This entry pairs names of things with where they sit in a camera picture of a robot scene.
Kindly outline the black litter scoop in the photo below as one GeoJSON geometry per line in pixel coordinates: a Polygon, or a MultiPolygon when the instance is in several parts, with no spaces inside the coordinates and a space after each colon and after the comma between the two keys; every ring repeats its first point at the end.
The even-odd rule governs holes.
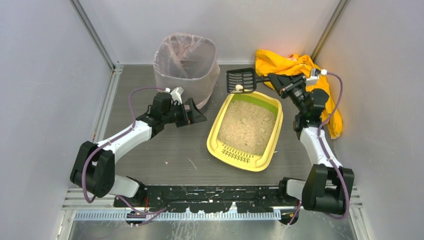
{"type": "Polygon", "coordinates": [[[257,89],[258,83],[269,81],[267,76],[257,75],[253,67],[228,70],[226,72],[226,91],[229,94],[249,94],[257,89]]]}

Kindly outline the yellow litter box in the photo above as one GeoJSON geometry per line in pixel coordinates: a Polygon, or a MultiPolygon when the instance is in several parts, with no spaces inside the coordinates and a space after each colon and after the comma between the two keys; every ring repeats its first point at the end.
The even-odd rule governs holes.
{"type": "Polygon", "coordinates": [[[283,123],[282,104],[260,92],[230,94],[206,141],[207,150],[233,167],[260,172],[273,157],[283,123]]]}

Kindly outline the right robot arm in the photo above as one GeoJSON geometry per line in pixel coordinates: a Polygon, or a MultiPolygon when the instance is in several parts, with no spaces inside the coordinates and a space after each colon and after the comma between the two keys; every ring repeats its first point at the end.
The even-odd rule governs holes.
{"type": "Polygon", "coordinates": [[[268,74],[271,85],[282,98],[290,98],[299,110],[293,121],[297,138],[306,149],[312,164],[306,180],[285,177],[279,183],[283,197],[298,200],[308,211],[321,212],[343,219],[350,208],[355,174],[344,168],[333,154],[321,118],[329,95],[321,88],[307,91],[304,74],[268,74]]]}

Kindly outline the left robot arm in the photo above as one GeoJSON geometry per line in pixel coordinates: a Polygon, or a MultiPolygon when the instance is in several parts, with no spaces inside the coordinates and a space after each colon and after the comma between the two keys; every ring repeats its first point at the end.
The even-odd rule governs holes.
{"type": "Polygon", "coordinates": [[[205,121],[207,118],[192,98],[183,104],[170,93],[159,92],[148,110],[135,118],[130,126],[100,142],[81,144],[70,172],[70,182],[97,198],[106,195],[140,198],[143,184],[131,177],[117,175],[115,165],[118,160],[155,137],[167,124],[175,124],[179,128],[205,121]]]}

